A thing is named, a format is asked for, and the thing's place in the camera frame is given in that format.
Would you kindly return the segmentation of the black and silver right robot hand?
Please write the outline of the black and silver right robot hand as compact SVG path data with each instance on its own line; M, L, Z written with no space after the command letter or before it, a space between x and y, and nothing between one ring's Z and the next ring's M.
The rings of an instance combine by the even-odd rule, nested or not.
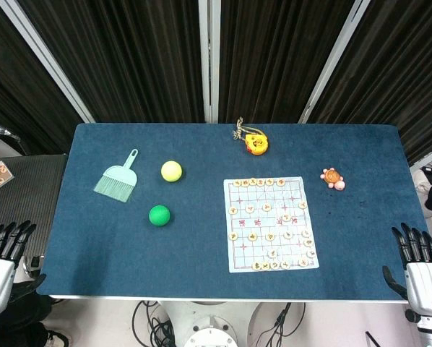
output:
M420 316L432 317L432 236L426 231L409 227L392 228L405 275L405 285L392 276L391 270L382 267L388 287L406 300Z

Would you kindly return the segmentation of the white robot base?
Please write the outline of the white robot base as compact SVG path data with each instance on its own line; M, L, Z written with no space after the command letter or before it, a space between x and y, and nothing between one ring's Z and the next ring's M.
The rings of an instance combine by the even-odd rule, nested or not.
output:
M161 301L176 347L248 347L255 301Z

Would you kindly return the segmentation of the white chess board sheet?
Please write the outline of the white chess board sheet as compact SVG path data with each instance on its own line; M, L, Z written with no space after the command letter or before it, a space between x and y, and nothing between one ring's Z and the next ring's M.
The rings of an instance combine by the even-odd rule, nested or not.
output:
M311 216L308 209L308 201L304 189L303 178L294 177L268 177L274 179L274 184L259 187L256 186L239 187L233 186L236 179L226 179L223 182L225 216L226 216L226 234L228 241L228 268L230 273L253 273L253 272L277 272L283 270L262 270L263 262L282 261L290 263L289 270L310 270L319 268L319 258L316 250L314 231L311 222ZM277 180L284 178L285 185L279 187ZM301 209L298 204L306 202L307 208ZM272 209L264 212L262 206L269 203ZM247 213L245 207L254 206L253 213ZM236 207L238 212L230 215L229 207ZM284 222L283 214L290 214L291 220ZM311 235L305 238L301 235L302 230L310 231ZM292 239L285 239L283 234L290 231L293 234ZM236 232L238 238L231 241L229 233ZM249 241L248 235L253 232L257 235L256 241ZM267 241L265 236L268 233L275 235L273 241ZM314 245L306 247L303 242L305 239L312 239ZM276 259L268 257L268 251L276 249L278 256ZM306 252L313 249L316 252L315 258L311 259L306 256ZM300 267L298 261L300 258L308 260L307 267ZM261 270L252 269L252 264L259 262Z

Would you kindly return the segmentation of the black ribbed side table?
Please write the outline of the black ribbed side table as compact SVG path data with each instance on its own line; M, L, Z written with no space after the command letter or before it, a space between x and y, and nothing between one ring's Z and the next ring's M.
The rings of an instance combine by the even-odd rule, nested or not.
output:
M24 256L45 254L56 209L66 155L29 155L2 158L14 178L0 188L0 224L30 220L36 229Z

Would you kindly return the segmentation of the black and white shoe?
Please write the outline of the black and white shoe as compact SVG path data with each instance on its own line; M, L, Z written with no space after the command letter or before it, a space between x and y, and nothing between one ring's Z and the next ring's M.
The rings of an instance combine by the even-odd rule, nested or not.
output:
M44 347L70 347L70 340L64 334L54 330L48 330L47 334Z

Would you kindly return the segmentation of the pink and brown turtle toy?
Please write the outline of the pink and brown turtle toy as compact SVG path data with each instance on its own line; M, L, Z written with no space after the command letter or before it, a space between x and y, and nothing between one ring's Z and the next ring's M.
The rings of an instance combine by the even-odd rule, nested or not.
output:
M324 168L320 178L327 184L329 189L342 191L345 189L345 181L343 176L334 168Z

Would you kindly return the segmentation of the mint green hand brush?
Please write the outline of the mint green hand brush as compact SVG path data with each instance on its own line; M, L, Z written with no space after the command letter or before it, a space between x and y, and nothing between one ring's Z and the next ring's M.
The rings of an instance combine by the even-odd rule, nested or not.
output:
M111 166L105 170L93 191L126 203L137 184L137 174L131 170L138 149L133 149L122 166Z

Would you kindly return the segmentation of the green foam ball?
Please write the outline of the green foam ball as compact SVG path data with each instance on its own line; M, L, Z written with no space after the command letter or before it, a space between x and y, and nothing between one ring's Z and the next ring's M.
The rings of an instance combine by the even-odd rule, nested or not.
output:
M170 210L164 205L156 205L149 211L149 221L154 226L165 226L170 221Z

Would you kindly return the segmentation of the blue table cloth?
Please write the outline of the blue table cloth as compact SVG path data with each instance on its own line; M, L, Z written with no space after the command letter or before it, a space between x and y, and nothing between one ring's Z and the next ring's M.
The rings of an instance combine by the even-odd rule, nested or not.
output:
M392 301L382 267L404 273L392 228L426 227L398 130L391 125L264 124L268 151L246 151L230 124L80 124L43 264L40 294L167 299ZM133 149L126 203L93 191ZM161 175L173 160L178 181ZM324 168L343 176L329 189ZM223 182L300 176L319 268L230 273ZM149 211L170 210L165 226Z

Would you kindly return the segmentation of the yellow tennis ball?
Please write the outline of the yellow tennis ball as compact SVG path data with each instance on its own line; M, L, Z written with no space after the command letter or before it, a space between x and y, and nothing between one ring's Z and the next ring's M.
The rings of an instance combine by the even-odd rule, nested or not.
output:
M178 162L169 160L162 165L160 172L166 181L175 182L181 178L183 170Z

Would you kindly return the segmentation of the black pleated curtain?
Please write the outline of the black pleated curtain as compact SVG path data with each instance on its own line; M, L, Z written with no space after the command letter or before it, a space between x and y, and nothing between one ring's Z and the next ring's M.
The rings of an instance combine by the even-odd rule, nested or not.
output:
M317 101L355 0L220 0L219 101L233 123L391 124L432 151L432 0L370 0ZM87 107L110 123L202 123L198 0L17 0ZM0 126L69 151L82 117L0 7Z

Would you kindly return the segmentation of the white frame post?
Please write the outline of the white frame post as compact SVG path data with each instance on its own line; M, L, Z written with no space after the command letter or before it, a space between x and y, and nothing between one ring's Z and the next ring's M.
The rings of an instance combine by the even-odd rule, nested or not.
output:
M370 3L371 0L354 0L341 31L332 46L332 50L327 57L318 80L301 113L298 124L306 124L309 120Z
M204 120L216 124L220 98L221 0L198 0Z
M5 13L17 32L22 36L31 51L36 55L38 61L49 73L59 90L72 105L78 116L84 123L95 123L95 118L88 107L79 96L76 88L55 59L46 42L36 30L30 18L17 0L0 0L0 8Z

